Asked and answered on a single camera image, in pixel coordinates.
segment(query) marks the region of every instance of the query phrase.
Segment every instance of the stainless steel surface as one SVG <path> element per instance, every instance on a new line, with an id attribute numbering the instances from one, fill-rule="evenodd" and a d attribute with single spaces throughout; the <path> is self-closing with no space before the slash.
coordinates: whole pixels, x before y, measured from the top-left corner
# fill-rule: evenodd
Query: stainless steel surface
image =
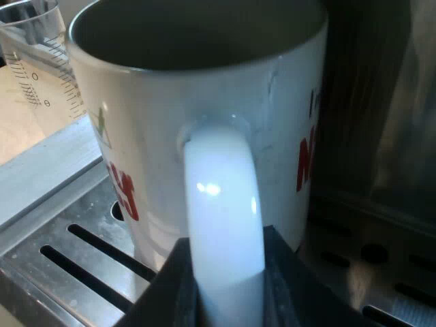
<path id="1" fill-rule="evenodd" d="M 8 251 L 0 257 L 0 287 L 5 289 L 0 303 L 29 326 L 36 319 L 45 326 L 113 325 L 123 312 L 111 304 L 107 294 L 100 296 L 40 249 L 50 245 L 134 302 L 148 281 L 68 230 L 72 224 L 80 225 L 134 257 L 125 222 L 110 214 L 115 199 L 104 163 L 99 163 L 1 231 L 0 240 L 9 241 L 1 244 Z M 435 242 L 430 236 L 355 208 L 316 198 L 299 256 L 356 310 L 369 314 L 376 308 L 379 314 L 415 327 L 431 326 L 436 324 Z M 384 248 L 387 261 L 372 264 L 362 259 L 367 244 L 382 247 L 369 251 L 367 260 L 383 261 Z"/>
<path id="2" fill-rule="evenodd" d="M 101 160 L 84 117 L 0 166 L 0 231 Z"/>
<path id="3" fill-rule="evenodd" d="M 356 310 L 375 307 L 419 327 L 436 325 L 435 247 L 430 236 L 317 199 L 298 255 Z"/>
<path id="4" fill-rule="evenodd" d="M 83 326 L 1 258 L 0 290 L 0 303 L 25 326 Z"/>
<path id="5" fill-rule="evenodd" d="M 436 2 L 323 0 L 314 189 L 436 235 Z"/>
<path id="6" fill-rule="evenodd" d="M 149 282 L 68 230 L 70 225 L 77 224 L 133 257 L 134 246 L 125 222 L 110 214 L 115 200 L 112 183 L 105 178 L 2 258 L 86 326 L 111 326 L 123 312 L 42 255 L 40 249 L 50 245 L 117 294 L 135 302 Z"/>

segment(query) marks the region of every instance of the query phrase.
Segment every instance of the black plastic part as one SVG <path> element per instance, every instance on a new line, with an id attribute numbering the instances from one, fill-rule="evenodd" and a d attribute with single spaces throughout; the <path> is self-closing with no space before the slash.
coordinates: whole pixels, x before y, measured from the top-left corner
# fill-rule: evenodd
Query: black plastic part
<path id="1" fill-rule="evenodd" d="M 264 228 L 264 242 L 264 326 L 375 327 L 321 284 L 272 226 Z M 197 326 L 197 293 L 189 240 L 182 238 L 149 288 L 115 326 Z"/>

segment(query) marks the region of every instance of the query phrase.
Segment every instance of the mug rim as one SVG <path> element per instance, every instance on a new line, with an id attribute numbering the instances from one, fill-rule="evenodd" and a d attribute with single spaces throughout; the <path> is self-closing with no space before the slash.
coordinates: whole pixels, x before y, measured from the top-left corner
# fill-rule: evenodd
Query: mug rim
<path id="1" fill-rule="evenodd" d="M 320 6 L 320 9 L 322 11 L 322 23 L 319 25 L 319 28 L 316 29 L 316 31 L 310 35 L 307 39 L 305 39 L 303 42 L 294 44 L 293 46 L 289 47 L 288 49 L 277 52 L 275 54 L 269 54 L 260 58 L 256 59 L 249 59 L 246 61 L 243 61 L 241 63 L 234 63 L 230 65 L 224 65 L 219 67 L 207 67 L 207 68 L 198 68 L 198 69 L 149 69 L 149 68 L 139 68 L 139 67 L 132 67 L 132 66 L 126 66 L 126 65 L 119 65 L 116 63 L 110 63 L 108 61 L 105 61 L 103 59 L 99 59 L 91 54 L 89 54 L 87 51 L 83 50 L 74 40 L 73 38 L 73 30 L 75 28 L 76 21 L 82 16 L 87 10 L 89 10 L 92 6 L 99 3 L 100 0 L 94 0 L 94 2 L 86 5 L 83 9 L 81 9 L 72 19 L 70 22 L 67 33 L 65 37 L 65 45 L 66 49 L 69 53 L 69 57 L 77 58 L 80 62 L 86 62 L 88 65 L 93 67 L 104 67 L 105 69 L 110 69 L 112 71 L 130 74 L 132 72 L 138 72 L 138 73 L 145 73 L 148 75 L 167 75 L 167 76 L 175 76 L 175 75 L 198 75 L 198 74 L 210 74 L 213 72 L 228 72 L 228 71 L 234 71 L 238 69 L 243 69 L 244 67 L 253 67 L 257 65 L 261 65 L 264 63 L 267 63 L 269 61 L 273 61 L 274 59 L 280 59 L 284 57 L 285 55 L 291 53 L 294 49 L 297 49 L 301 46 L 304 46 L 305 44 L 309 43 L 311 40 L 316 38 L 327 26 L 328 24 L 328 12 L 326 8 L 323 6 L 322 3 L 320 3 L 319 0 L 316 0 Z"/>

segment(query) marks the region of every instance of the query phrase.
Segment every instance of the metal panel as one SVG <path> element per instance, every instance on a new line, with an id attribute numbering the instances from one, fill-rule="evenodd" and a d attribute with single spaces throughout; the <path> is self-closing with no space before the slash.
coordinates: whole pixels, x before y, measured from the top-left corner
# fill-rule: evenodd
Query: metal panel
<path id="1" fill-rule="evenodd" d="M 330 24 L 314 185 L 428 231 L 436 225 L 436 2 L 322 2 Z"/>
<path id="2" fill-rule="evenodd" d="M 101 160 L 86 116 L 2 165 L 0 230 Z"/>
<path id="3" fill-rule="evenodd" d="M 434 238 L 320 199 L 310 216 L 298 255 L 337 296 L 358 311 L 375 307 L 415 327 L 436 324 Z"/>
<path id="4" fill-rule="evenodd" d="M 135 302 L 149 282 L 68 230 L 77 224 L 108 246 L 133 257 L 134 246 L 126 223 L 110 214 L 115 200 L 112 183 L 106 177 L 3 256 L 10 268 L 86 326 L 111 326 L 123 312 L 111 304 L 110 295 L 98 294 L 98 290 L 86 286 L 85 281 L 73 277 L 70 270 L 63 270 L 40 250 L 50 245 L 116 294 Z"/>

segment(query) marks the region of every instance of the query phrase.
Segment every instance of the grate slot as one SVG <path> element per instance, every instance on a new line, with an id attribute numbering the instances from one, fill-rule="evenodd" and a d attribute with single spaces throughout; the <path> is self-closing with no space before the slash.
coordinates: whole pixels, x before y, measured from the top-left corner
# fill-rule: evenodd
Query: grate slot
<path id="1" fill-rule="evenodd" d="M 436 262 L 430 259 L 421 257 L 420 255 L 409 255 L 409 262 L 432 273 L 436 273 Z"/>
<path id="2" fill-rule="evenodd" d="M 116 306 L 122 312 L 127 312 L 133 305 L 128 299 L 120 295 L 112 288 L 101 282 L 98 278 L 87 272 L 85 269 L 77 265 L 65 257 L 62 253 L 53 249 L 50 245 L 44 245 L 40 252 L 50 261 L 61 267 L 64 271 L 69 273 L 72 277 L 85 284 L 92 289 L 95 293 L 105 298 L 108 302 Z"/>
<path id="3" fill-rule="evenodd" d="M 374 322 L 386 327 L 413 327 L 407 322 L 397 319 L 382 310 L 372 307 L 371 305 L 365 306 L 362 310 L 362 314 Z"/>
<path id="4" fill-rule="evenodd" d="M 413 286 L 398 283 L 395 284 L 395 290 L 403 295 L 406 295 L 414 300 L 424 303 L 425 305 L 429 305 L 431 307 L 436 307 L 436 297 L 426 293 L 418 288 L 414 288 Z"/>
<path id="5" fill-rule="evenodd" d="M 144 266 L 143 264 L 139 263 L 124 252 L 118 250 L 116 247 L 105 242 L 100 237 L 97 237 L 96 235 L 88 232 L 86 229 L 75 223 L 68 226 L 68 231 L 76 235 L 78 238 L 82 239 L 86 243 L 92 245 L 96 249 L 99 249 L 106 255 L 109 255 L 112 259 L 116 260 L 124 267 L 141 276 L 143 279 L 151 282 L 151 280 L 156 275 L 156 273 L 150 268 Z"/>
<path id="6" fill-rule="evenodd" d="M 321 253 L 321 258 L 341 268 L 349 267 L 349 260 L 332 252 L 325 251 Z"/>

